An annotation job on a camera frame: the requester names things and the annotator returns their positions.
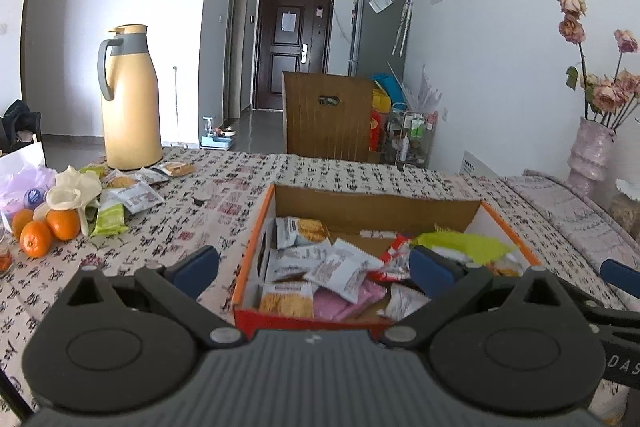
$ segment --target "gray refrigerator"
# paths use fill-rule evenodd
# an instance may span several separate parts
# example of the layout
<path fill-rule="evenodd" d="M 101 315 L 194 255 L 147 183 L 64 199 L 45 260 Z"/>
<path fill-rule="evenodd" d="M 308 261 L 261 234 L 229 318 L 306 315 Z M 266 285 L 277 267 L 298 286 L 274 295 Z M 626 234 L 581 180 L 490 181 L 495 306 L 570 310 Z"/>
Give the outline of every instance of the gray refrigerator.
<path fill-rule="evenodd" d="M 405 0 L 393 0 L 393 3 L 380 13 L 376 13 L 368 0 L 355 0 L 354 17 L 351 22 L 351 54 L 349 57 L 349 76 L 371 76 L 377 73 L 392 74 L 387 63 L 391 64 L 400 81 L 404 74 L 404 55 L 400 57 L 400 43 L 395 55 L 391 55 L 396 42 L 396 33 L 402 18 L 402 6 Z"/>

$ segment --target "yellow thermos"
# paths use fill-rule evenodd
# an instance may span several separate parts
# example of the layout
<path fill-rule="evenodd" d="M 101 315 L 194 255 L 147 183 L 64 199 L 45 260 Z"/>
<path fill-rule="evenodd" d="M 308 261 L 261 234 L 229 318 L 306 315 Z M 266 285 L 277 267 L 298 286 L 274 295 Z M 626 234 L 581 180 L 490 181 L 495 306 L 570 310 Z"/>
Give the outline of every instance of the yellow thermos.
<path fill-rule="evenodd" d="M 162 158 L 158 77 L 145 25 L 127 24 L 112 32 L 114 38 L 103 41 L 98 51 L 104 147 L 107 165 L 128 171 Z"/>

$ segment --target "orange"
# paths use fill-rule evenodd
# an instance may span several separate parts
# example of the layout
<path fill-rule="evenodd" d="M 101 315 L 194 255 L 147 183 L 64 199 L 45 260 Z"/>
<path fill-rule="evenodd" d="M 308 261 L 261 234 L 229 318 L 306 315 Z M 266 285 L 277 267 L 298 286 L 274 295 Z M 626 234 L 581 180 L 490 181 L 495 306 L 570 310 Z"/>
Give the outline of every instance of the orange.
<path fill-rule="evenodd" d="M 20 234 L 24 226 L 33 221 L 33 210 L 28 208 L 22 209 L 20 212 L 16 212 L 14 219 L 11 221 L 11 229 L 14 231 L 14 237 L 20 241 Z"/>
<path fill-rule="evenodd" d="M 80 217 L 77 210 L 50 210 L 47 225 L 60 241 L 69 241 L 80 233 Z"/>
<path fill-rule="evenodd" d="M 51 247 L 51 231 L 42 221 L 27 223 L 20 234 L 20 246 L 29 257 L 42 257 Z"/>

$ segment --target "vase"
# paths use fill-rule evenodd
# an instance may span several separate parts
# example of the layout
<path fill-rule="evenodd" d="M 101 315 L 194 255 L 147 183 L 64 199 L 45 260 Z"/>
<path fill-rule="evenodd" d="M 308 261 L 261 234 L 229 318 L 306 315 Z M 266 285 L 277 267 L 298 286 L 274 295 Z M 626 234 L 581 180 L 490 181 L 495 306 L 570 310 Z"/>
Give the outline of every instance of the vase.
<path fill-rule="evenodd" d="M 567 161 L 571 169 L 567 183 L 580 195 L 591 198 L 598 183 L 604 181 L 615 135 L 602 124 L 580 118 L 578 134 Z"/>

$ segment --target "patterned tablecloth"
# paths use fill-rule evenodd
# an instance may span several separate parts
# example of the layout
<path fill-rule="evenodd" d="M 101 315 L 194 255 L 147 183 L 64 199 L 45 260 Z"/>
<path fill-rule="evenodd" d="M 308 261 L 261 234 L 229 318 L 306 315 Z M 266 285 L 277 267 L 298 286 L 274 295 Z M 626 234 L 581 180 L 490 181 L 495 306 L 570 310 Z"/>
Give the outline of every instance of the patterned tablecloth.
<path fill-rule="evenodd" d="M 400 172 L 392 166 L 287 155 L 167 149 L 164 160 L 190 162 L 198 171 L 161 187 L 165 202 L 133 216 L 129 232 L 110 238 L 81 237 L 55 247 L 42 259 L 28 259 L 14 246 L 15 269 L 0 282 L 0 351 L 4 352 L 0 365 L 28 402 L 33 403 L 33 397 L 20 368 L 22 350 L 82 261 L 98 258 L 107 275 L 126 275 L 148 260 L 170 265 L 202 245 L 213 245 L 222 256 L 220 271 L 200 302 L 232 320 L 229 303 L 239 264 L 260 202 L 272 183 L 338 192 L 487 201 L 549 269 L 608 307 L 623 308 L 561 233 L 501 180 L 418 169 Z M 598 399 L 605 401 L 616 391 L 615 384 L 603 381 Z M 16 421 L 2 407 L 0 425 Z"/>

